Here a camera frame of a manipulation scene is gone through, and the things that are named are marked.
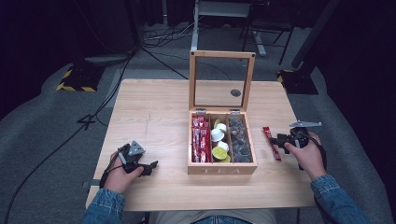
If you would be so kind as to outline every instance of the wooden box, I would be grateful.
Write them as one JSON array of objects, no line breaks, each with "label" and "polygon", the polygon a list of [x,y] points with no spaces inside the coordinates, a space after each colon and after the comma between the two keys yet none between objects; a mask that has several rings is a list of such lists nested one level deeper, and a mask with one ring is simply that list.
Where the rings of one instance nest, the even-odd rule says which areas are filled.
[{"label": "wooden box", "polygon": [[[251,141],[247,112],[255,56],[251,52],[191,51],[189,175],[252,175],[256,170],[256,154]],[[228,80],[215,80],[216,73]],[[201,162],[202,153],[196,150],[199,146],[194,141],[194,135],[199,134],[195,128],[197,122],[192,122],[197,117],[205,119],[210,131],[214,129],[217,119],[225,124],[227,131],[222,142],[229,146],[227,160],[231,160],[230,162],[215,160],[212,155],[207,155],[217,145],[212,142],[214,139],[210,138],[210,134],[210,140],[207,141],[210,151],[205,154],[206,162]]]}]

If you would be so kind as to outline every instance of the open lid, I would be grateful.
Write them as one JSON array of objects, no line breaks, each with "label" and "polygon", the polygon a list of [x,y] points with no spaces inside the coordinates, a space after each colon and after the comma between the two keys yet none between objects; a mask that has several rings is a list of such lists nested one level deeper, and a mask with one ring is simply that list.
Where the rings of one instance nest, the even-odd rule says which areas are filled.
[{"label": "open lid", "polygon": [[246,112],[256,54],[192,50],[189,109]]}]

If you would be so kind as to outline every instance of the dark background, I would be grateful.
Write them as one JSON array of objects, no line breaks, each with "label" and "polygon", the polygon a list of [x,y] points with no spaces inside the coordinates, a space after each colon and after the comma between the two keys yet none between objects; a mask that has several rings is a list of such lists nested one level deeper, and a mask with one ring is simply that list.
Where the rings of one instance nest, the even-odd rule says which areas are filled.
[{"label": "dark background", "polygon": [[[141,2],[145,4],[137,6],[131,0],[134,9],[128,10],[122,2],[117,5],[77,0],[77,7],[73,1],[2,0],[0,119],[36,97],[44,81],[65,64],[113,53],[93,33],[99,34],[107,46],[118,52],[138,47],[141,35],[138,25],[144,21],[148,25],[163,22],[161,0]],[[192,21],[193,0],[166,2],[169,25]],[[318,12],[320,9],[308,7],[300,25],[312,26]],[[112,17],[114,13],[119,14],[116,19]],[[393,174],[396,161],[395,36],[394,1],[340,1],[304,59],[304,63],[313,64],[325,77],[328,94],[354,129],[385,183],[393,210],[396,208],[393,192],[396,189]]]}]

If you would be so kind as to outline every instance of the box hinge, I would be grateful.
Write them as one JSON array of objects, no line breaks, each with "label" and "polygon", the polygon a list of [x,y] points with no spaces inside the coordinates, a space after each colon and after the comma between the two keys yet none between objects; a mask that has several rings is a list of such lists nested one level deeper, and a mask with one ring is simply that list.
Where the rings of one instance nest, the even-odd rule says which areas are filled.
[{"label": "box hinge", "polygon": [[239,109],[231,109],[231,114],[235,115],[235,114],[240,114]]},{"label": "box hinge", "polygon": [[204,108],[197,108],[196,113],[197,113],[197,114],[206,114],[206,109],[204,109]]}]

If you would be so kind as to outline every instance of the person's right hand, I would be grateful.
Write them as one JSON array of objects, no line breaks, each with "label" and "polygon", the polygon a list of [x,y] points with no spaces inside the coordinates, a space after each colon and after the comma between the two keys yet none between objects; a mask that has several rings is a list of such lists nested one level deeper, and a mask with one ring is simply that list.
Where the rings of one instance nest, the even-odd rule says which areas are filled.
[{"label": "person's right hand", "polygon": [[[320,139],[316,134],[309,133],[309,135],[321,145]],[[296,157],[297,162],[299,162],[301,167],[308,173],[311,180],[326,175],[320,151],[317,145],[311,140],[309,140],[308,145],[303,148],[297,148],[290,143],[285,143],[285,148]]]}]

